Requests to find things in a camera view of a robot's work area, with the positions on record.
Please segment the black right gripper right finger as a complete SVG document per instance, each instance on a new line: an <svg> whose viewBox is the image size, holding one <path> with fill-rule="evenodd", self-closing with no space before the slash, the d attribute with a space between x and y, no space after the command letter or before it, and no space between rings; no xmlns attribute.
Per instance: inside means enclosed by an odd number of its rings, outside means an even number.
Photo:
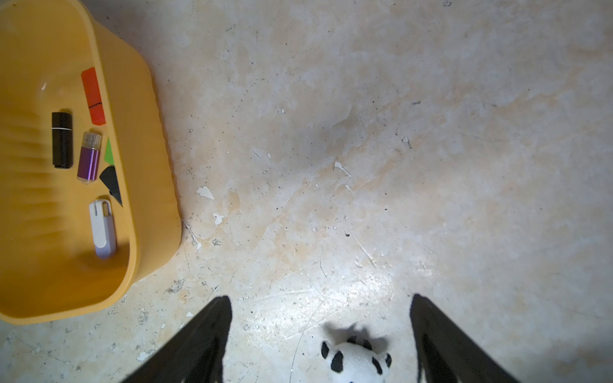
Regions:
<svg viewBox="0 0 613 383"><path fill-rule="evenodd" d="M516 381L425 296L413 296L410 320L417 350L418 382Z"/></svg>

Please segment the black usb flash drive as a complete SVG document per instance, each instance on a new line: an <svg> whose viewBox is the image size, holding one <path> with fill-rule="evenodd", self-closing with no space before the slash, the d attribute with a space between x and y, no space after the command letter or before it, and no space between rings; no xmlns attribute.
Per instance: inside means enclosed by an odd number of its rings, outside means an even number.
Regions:
<svg viewBox="0 0 613 383"><path fill-rule="evenodd" d="M53 112L52 121L52 162L56 169L70 169L73 166L73 118L67 112Z"/></svg>

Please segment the dark grey usb flash drive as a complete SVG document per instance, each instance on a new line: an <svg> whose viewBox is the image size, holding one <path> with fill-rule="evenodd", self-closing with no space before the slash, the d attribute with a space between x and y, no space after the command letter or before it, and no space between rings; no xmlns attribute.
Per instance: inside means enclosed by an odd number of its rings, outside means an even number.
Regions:
<svg viewBox="0 0 613 383"><path fill-rule="evenodd" d="M118 182L116 167L114 165L108 166L104 169L100 175L101 182L107 187L110 196L118 202L120 206L123 205L121 199L121 191Z"/></svg>

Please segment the green usb flash drive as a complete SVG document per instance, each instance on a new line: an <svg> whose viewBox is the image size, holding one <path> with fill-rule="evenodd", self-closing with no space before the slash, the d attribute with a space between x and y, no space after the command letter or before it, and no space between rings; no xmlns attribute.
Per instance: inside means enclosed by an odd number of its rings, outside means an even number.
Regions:
<svg viewBox="0 0 613 383"><path fill-rule="evenodd" d="M106 145L105 145L104 161L109 166L114 166L115 164L110 139L107 140Z"/></svg>

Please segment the purple usb flash drive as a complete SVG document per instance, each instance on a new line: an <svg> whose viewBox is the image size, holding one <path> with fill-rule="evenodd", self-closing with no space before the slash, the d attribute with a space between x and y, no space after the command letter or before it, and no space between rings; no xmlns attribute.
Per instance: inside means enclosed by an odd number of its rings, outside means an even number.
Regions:
<svg viewBox="0 0 613 383"><path fill-rule="evenodd" d="M78 180L89 184L97 180L102 135L97 132L85 132L81 142L78 161Z"/></svg>

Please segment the white usb flash drive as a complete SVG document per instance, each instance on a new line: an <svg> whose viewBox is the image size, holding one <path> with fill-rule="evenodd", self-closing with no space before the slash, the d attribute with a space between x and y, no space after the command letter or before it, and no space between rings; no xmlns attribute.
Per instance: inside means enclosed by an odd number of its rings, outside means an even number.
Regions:
<svg viewBox="0 0 613 383"><path fill-rule="evenodd" d="M96 199L89 205L89 216L97 257L108 259L114 256L117 238L111 203L107 199Z"/></svg>

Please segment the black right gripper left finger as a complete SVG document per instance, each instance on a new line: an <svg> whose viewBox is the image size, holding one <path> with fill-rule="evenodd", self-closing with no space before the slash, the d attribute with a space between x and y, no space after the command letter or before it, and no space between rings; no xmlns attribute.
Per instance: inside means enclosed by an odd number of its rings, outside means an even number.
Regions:
<svg viewBox="0 0 613 383"><path fill-rule="evenodd" d="M230 298L214 298L124 381L222 382L231 321Z"/></svg>

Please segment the red usb flash drive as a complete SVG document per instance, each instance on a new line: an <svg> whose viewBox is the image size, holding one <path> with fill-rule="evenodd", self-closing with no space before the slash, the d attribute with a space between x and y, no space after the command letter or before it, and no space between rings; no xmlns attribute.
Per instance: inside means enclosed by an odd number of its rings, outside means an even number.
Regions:
<svg viewBox="0 0 613 383"><path fill-rule="evenodd" d="M96 126L103 126L106 124L106 120L96 69L92 67L83 71L81 73L81 81L86 95L91 122Z"/></svg>

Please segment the yellow plastic storage box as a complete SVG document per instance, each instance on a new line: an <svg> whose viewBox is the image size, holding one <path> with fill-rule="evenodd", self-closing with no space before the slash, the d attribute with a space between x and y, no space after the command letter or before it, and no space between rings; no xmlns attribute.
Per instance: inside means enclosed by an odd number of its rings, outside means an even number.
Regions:
<svg viewBox="0 0 613 383"><path fill-rule="evenodd" d="M91 122L81 73L96 69L106 124ZM53 112L111 141L123 205L100 181L52 162ZM117 252L95 253L89 205L111 199ZM164 266L181 219L152 75L78 1L1 4L1 318L15 325L113 305Z"/></svg>

